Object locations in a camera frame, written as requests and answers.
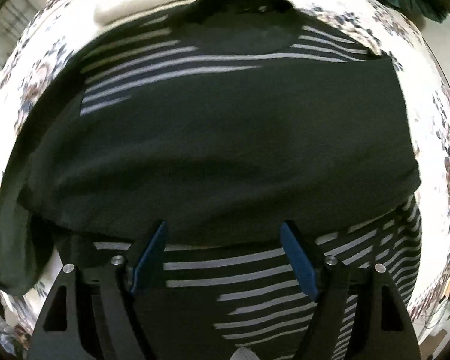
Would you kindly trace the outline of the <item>floral bed blanket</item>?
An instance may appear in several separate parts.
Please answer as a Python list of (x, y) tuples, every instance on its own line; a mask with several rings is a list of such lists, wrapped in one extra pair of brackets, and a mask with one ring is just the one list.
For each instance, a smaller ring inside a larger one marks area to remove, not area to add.
[[(377, 0), (289, 0), (390, 55), (407, 103), (421, 186), (421, 267), (408, 303), (416, 334), (442, 350), (450, 340), (450, 88), (418, 27)], [(0, 72), (0, 185), (30, 109), (73, 54), (108, 29), (98, 16), (125, 0), (47, 0)]]

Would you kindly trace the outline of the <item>black striped sweater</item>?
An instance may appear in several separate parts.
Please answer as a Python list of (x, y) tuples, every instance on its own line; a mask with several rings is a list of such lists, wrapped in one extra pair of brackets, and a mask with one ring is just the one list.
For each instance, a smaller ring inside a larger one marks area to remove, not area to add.
[(280, 242), (293, 221), (406, 306), (420, 185), (394, 61), (285, 0), (196, 0), (81, 49), (27, 117), (0, 189), (0, 290), (53, 253), (91, 267), (158, 220), (133, 310), (155, 359), (295, 359), (316, 304)]

